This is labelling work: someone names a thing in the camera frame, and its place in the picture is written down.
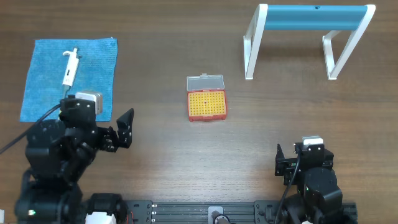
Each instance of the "transparent lid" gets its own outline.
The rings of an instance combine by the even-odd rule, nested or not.
[[[223,90],[223,75],[207,75],[187,77],[187,91],[193,90]]]

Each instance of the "white bracket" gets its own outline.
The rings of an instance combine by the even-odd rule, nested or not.
[[[375,5],[366,5],[368,10],[362,21],[359,23],[358,28],[352,31],[348,42],[341,53],[336,65],[333,58],[333,51],[331,48],[331,39],[340,33],[339,30],[332,30],[327,35],[322,37],[323,49],[325,53],[326,71],[329,80],[336,80],[338,74],[346,63],[348,57],[351,55],[356,44],[360,40],[361,36],[365,32],[368,24],[370,23],[374,11],[376,10]],[[251,22],[249,28],[246,31],[246,35],[243,36],[243,50],[244,50],[244,76],[247,80],[253,79],[254,67],[256,65],[256,60],[258,52],[260,49],[262,33],[266,25],[268,12],[268,4],[259,4]]]
[[[267,12],[268,4],[259,4],[246,35],[243,36],[244,76],[247,80],[253,79],[254,66],[256,66],[261,37],[266,25]]]
[[[348,57],[353,52],[356,44],[359,42],[362,34],[365,32],[368,27],[374,11],[376,10],[375,5],[366,5],[368,10],[365,13],[365,16],[362,18],[362,21],[359,23],[358,28],[355,31],[351,32],[351,35],[348,38],[347,44],[344,47],[343,52],[340,55],[336,65],[335,59],[333,58],[333,51],[331,49],[331,39],[334,38],[337,34],[340,33],[339,30],[332,30],[327,35],[322,37],[323,42],[323,52],[325,53],[325,63],[326,63],[326,72],[328,74],[329,80],[336,80],[338,74],[343,68],[344,64],[347,62]]]

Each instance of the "wire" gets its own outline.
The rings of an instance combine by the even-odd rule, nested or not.
[[[10,143],[8,143],[6,146],[4,146],[2,149],[0,149],[0,155],[4,153],[7,149],[9,149],[11,146],[13,146],[15,143],[17,143],[19,140],[21,140],[29,131],[37,124],[41,123],[48,115],[53,113],[56,109],[61,107],[60,104],[57,106],[54,106],[51,108],[49,111],[47,111],[41,118],[39,118],[30,128],[26,129],[22,134],[20,134],[18,137],[16,137],[14,140],[12,140]]]
[[[279,207],[278,207],[278,210],[276,211],[276,215],[275,215],[275,219],[274,219],[274,224],[276,224],[276,223],[277,223],[276,221],[278,221],[279,212],[280,212],[280,210],[281,210],[281,208],[282,208],[282,206],[283,206],[283,204],[284,204],[284,200],[285,200],[285,198],[286,198],[287,192],[289,192],[289,189],[290,189],[290,187],[291,187],[292,184],[293,184],[294,178],[296,177],[296,173],[297,173],[297,171],[298,171],[298,169],[299,169],[299,166],[300,166],[300,161],[301,161],[301,150],[299,149],[299,150],[297,150],[297,163],[296,163],[296,168],[294,169],[292,179],[290,180],[289,184],[287,184],[286,190],[285,190],[284,194],[282,195],[282,198],[280,199]]]

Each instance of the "white stand leg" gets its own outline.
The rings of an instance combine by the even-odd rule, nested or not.
[[[268,5],[260,4],[251,19],[246,35],[243,36],[244,76],[253,79],[254,66],[260,49],[262,32],[266,26]]]
[[[336,36],[340,32],[332,30],[327,35],[324,35],[322,37],[323,51],[325,53],[326,71],[328,73],[329,80],[337,79],[337,76],[340,73],[341,69],[343,68],[344,64],[346,63],[348,57],[351,55],[356,44],[360,40],[362,34],[365,32],[366,28],[368,27],[368,24],[370,23],[373,17],[376,7],[375,5],[367,5],[367,7],[368,10],[366,11],[365,16],[363,17],[361,23],[359,23],[359,26],[356,29],[356,31],[352,31],[351,35],[349,36],[349,39],[343,50],[343,53],[341,53],[340,58],[338,59],[336,65],[335,65],[335,59],[333,58],[333,51],[331,48],[331,39],[334,38],[334,36]]]

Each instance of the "blue panel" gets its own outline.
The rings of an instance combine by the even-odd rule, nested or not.
[[[356,30],[367,6],[268,5],[266,30]]]

